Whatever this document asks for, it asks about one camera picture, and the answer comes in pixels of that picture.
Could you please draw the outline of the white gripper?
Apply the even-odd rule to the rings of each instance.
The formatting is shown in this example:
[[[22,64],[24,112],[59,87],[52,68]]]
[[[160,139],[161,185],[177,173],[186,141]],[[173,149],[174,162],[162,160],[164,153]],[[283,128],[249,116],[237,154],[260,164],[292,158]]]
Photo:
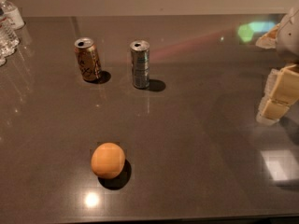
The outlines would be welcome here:
[[[276,48],[278,55],[288,63],[280,70],[272,69],[264,87],[256,120],[273,125],[299,100],[299,6],[294,6],[255,45],[262,49]]]

